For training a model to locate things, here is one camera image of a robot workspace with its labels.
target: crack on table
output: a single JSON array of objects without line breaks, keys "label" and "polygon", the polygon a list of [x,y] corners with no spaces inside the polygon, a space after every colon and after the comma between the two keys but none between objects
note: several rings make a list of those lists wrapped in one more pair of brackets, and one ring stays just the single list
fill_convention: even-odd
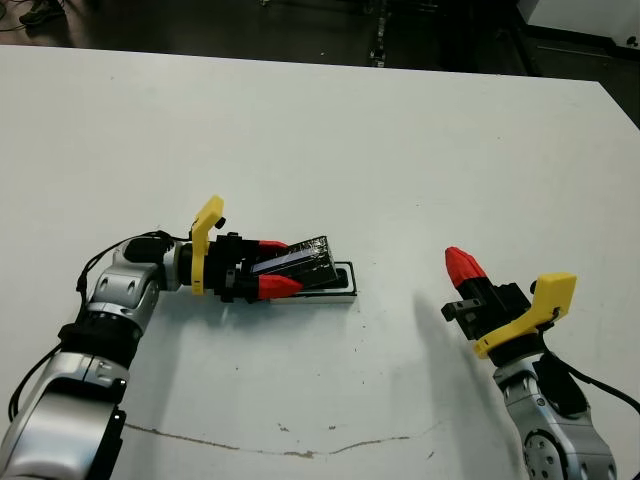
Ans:
[{"label": "crack on table", "polygon": [[436,427],[438,427],[441,423],[442,421],[439,421],[417,435],[401,435],[401,436],[394,436],[394,437],[377,438],[374,440],[364,440],[362,442],[352,443],[351,445],[347,445],[346,447],[342,447],[342,448],[339,448],[338,450],[333,450],[331,452],[318,452],[314,450],[307,450],[306,452],[296,452],[296,451],[275,452],[275,451],[262,450],[262,449],[240,448],[234,445],[227,445],[226,443],[211,442],[209,440],[203,440],[201,438],[187,437],[185,435],[177,435],[175,433],[161,432],[156,428],[146,428],[133,423],[125,423],[125,426],[127,428],[130,428],[131,430],[149,433],[151,435],[157,435],[159,437],[170,438],[173,440],[180,440],[180,441],[189,442],[189,443],[195,443],[198,445],[205,445],[207,447],[221,448],[223,450],[230,450],[234,452],[257,453],[260,455],[281,455],[285,457],[298,457],[298,458],[304,458],[307,460],[312,460],[315,457],[329,457],[331,455],[340,455],[341,453],[347,452],[349,450],[353,450],[355,448],[366,447],[370,445],[379,445],[381,443],[387,443],[387,442],[415,440],[418,438],[422,438],[427,433],[431,432]]}]

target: table surface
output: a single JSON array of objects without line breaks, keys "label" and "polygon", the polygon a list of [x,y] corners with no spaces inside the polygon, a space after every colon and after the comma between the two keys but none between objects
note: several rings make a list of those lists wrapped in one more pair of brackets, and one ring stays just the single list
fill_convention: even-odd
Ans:
[{"label": "table surface", "polygon": [[[185,233],[213,193],[225,232],[326,234],[356,268],[353,305],[163,295],[113,478],[526,478],[491,364],[439,313],[449,245],[525,290],[576,273],[550,345],[640,393],[640,133],[600,85],[30,47],[0,65],[2,401],[89,257]],[[630,478],[638,418],[585,392]]]}]

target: person's foot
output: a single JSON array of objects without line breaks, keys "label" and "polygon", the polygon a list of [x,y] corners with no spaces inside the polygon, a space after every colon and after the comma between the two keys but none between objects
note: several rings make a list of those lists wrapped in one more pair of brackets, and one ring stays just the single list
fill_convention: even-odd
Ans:
[{"label": "person's foot", "polygon": [[33,27],[63,15],[64,10],[57,0],[34,0],[31,10],[20,15],[18,20],[27,27]]}]

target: silver robot arm segment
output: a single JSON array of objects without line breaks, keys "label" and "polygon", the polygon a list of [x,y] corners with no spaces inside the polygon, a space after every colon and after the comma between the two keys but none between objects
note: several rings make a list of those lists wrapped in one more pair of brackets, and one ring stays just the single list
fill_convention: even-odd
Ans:
[{"label": "silver robot arm segment", "polygon": [[529,478],[615,480],[611,450],[596,432],[589,405],[575,382],[567,374],[541,388],[539,365],[548,361],[542,356],[518,359],[493,376],[518,428]]},{"label": "silver robot arm segment", "polygon": [[133,263],[121,245],[61,351],[46,365],[0,448],[1,479],[108,479],[126,419],[118,408],[129,365],[160,289],[177,290],[180,243],[162,264]]}]

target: black cable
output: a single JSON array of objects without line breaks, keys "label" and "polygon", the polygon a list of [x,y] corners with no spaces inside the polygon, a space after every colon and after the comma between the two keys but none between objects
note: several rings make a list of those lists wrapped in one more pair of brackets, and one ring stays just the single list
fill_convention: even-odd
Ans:
[{"label": "black cable", "polygon": [[617,388],[613,388],[612,386],[607,385],[606,383],[601,382],[600,380],[596,380],[595,378],[585,375],[579,370],[576,370],[574,367],[572,367],[568,363],[560,360],[560,358],[558,358],[558,356],[555,353],[551,352],[544,341],[545,330],[546,329],[540,330],[540,342],[542,343],[542,348],[544,348],[545,354],[549,355],[549,357],[551,357],[554,362],[556,362],[562,368],[566,369],[571,375],[573,375],[575,378],[577,378],[581,382],[598,387],[603,392],[607,392],[609,395],[613,395],[614,397],[622,400],[626,404],[630,405],[638,413],[638,415],[640,415],[640,402],[638,402],[635,398],[630,397],[626,393],[621,392]]},{"label": "black cable", "polygon": [[[76,321],[78,321],[80,318],[82,318],[82,315],[84,314],[84,311],[85,311],[85,308],[86,308],[86,303],[87,303],[87,275],[89,274],[91,269],[93,267],[95,267],[98,264],[98,262],[102,259],[102,257],[104,257],[111,250],[113,250],[114,248],[116,248],[119,245],[123,244],[124,242],[126,242],[128,240],[131,240],[133,238],[137,238],[137,237],[157,237],[157,238],[163,238],[165,240],[173,240],[173,241],[180,241],[180,242],[188,242],[188,241],[190,241],[190,239],[188,239],[188,238],[174,237],[174,236],[169,235],[167,232],[163,232],[162,230],[156,230],[155,232],[147,232],[147,233],[143,233],[141,235],[135,235],[133,237],[125,238],[124,240],[120,240],[119,242],[114,243],[110,247],[105,248],[104,250],[102,250],[97,255],[94,255],[93,257],[91,257],[91,259],[85,264],[84,268],[80,272],[80,275],[78,276],[78,280],[76,282],[76,291],[80,293],[80,309],[78,310],[78,315],[76,317]],[[56,345],[55,348],[53,348],[49,353],[47,353],[44,357],[42,357],[38,361],[38,363],[36,363],[31,368],[31,370],[29,370],[27,372],[27,374],[24,376],[24,378],[22,379],[20,384],[18,384],[18,387],[15,389],[15,391],[13,392],[13,395],[11,395],[11,399],[9,400],[9,409],[8,410],[9,410],[9,420],[10,421],[13,421],[13,419],[16,417],[16,415],[18,415],[18,411],[19,411],[18,407],[19,407],[19,403],[20,403],[20,394],[22,393],[22,390],[24,389],[24,386],[27,384],[27,382],[29,381],[31,376],[47,360],[49,360],[51,357],[53,357],[61,349],[61,347],[62,347],[62,344]]]},{"label": "black cable", "polygon": [[[20,5],[22,3],[31,2],[31,1],[33,1],[33,0],[7,0],[7,2],[15,3],[16,5]],[[64,9],[64,0],[59,0],[58,3],[60,5],[60,7],[62,9]],[[5,15],[7,14],[7,6],[5,4],[0,3],[0,7],[2,7],[4,9],[0,13],[0,20],[2,20],[5,17]],[[2,33],[2,32],[16,32],[18,30],[24,30],[25,28],[27,28],[27,25],[17,25],[15,27],[9,27],[9,28],[0,29],[0,33]]]},{"label": "black cable", "polygon": [[42,357],[40,360],[38,360],[38,363],[36,363],[33,367],[31,367],[31,370],[29,370],[27,372],[27,374],[24,376],[24,378],[22,379],[22,381],[20,382],[20,384],[18,385],[16,390],[13,392],[13,395],[11,395],[11,400],[9,400],[9,420],[10,421],[13,421],[13,419],[16,417],[16,415],[18,415],[18,402],[20,401],[20,394],[22,393],[22,390],[24,389],[24,386],[27,384],[27,382],[29,381],[31,376],[47,360],[49,360],[51,357],[53,357],[58,350],[60,350],[60,344],[56,345],[49,353],[47,353],[44,357]]}]

